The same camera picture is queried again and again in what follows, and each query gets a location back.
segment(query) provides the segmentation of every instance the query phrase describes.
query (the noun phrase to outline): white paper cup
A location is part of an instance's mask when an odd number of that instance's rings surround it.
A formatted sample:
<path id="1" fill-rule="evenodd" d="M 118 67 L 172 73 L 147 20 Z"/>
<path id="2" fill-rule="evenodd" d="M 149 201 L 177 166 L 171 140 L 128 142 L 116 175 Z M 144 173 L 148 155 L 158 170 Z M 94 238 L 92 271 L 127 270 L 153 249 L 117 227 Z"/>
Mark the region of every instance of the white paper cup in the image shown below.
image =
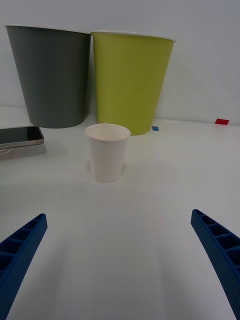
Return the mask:
<path id="1" fill-rule="evenodd" d="M 121 125 L 99 123 L 87 127 L 85 133 L 89 137 L 93 178 L 99 182 L 118 180 L 124 164 L 130 131 Z"/>

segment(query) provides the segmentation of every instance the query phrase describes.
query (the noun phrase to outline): red sticker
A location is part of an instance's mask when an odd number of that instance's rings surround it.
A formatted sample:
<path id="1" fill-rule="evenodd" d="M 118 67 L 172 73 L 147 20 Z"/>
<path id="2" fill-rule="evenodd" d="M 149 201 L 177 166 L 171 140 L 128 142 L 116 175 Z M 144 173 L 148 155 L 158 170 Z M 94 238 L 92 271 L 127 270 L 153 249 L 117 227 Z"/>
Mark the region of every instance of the red sticker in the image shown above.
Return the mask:
<path id="1" fill-rule="evenodd" d="M 228 125 L 229 124 L 229 120 L 226 119 L 217 119 L 215 122 L 217 125 Z"/>

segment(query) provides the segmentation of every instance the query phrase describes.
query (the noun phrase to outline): dark gray cup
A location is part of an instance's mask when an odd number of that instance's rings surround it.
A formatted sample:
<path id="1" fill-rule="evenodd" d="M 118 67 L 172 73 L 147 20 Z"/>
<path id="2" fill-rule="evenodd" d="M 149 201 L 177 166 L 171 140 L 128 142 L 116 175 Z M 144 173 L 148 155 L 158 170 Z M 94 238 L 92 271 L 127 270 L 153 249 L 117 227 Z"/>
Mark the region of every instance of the dark gray cup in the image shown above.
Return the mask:
<path id="1" fill-rule="evenodd" d="M 30 122 L 43 128 L 85 119 L 91 35 L 6 25 Z"/>

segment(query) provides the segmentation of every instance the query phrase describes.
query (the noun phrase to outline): yellow-green paper cup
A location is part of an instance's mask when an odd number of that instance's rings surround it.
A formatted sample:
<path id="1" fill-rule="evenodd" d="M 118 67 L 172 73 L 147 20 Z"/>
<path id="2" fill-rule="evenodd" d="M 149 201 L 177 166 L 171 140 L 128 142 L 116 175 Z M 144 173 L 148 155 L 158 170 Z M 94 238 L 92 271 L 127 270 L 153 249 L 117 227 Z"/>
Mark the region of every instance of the yellow-green paper cup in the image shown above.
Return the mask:
<path id="1" fill-rule="evenodd" d="M 174 40 L 136 33 L 93 31 L 98 123 L 151 129 Z"/>

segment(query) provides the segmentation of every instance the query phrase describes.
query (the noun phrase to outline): white wall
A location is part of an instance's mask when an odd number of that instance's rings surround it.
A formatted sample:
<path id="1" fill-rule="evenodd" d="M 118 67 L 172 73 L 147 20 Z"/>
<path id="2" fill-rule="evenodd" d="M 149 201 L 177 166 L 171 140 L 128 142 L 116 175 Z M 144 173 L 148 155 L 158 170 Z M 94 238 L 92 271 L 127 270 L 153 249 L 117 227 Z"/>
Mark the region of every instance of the white wall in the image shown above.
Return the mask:
<path id="1" fill-rule="evenodd" d="M 240 125 L 239 0 L 1 0 L 0 23 L 0 105 L 24 106 L 3 24 L 135 31 L 177 40 L 156 117 Z"/>

